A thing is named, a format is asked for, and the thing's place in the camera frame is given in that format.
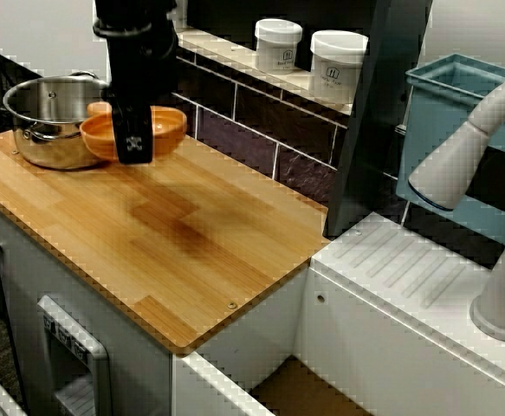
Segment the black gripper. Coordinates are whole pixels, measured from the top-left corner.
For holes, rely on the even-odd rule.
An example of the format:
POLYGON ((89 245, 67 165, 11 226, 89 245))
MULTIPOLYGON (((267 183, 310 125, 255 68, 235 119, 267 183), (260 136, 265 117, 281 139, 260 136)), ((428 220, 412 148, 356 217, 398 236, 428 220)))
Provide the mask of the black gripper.
POLYGON ((148 164, 153 159, 152 112, 149 106, 169 107, 178 85, 178 35, 171 25, 121 28, 104 25, 111 81, 102 100, 115 105, 112 120, 115 150, 124 165, 148 164))

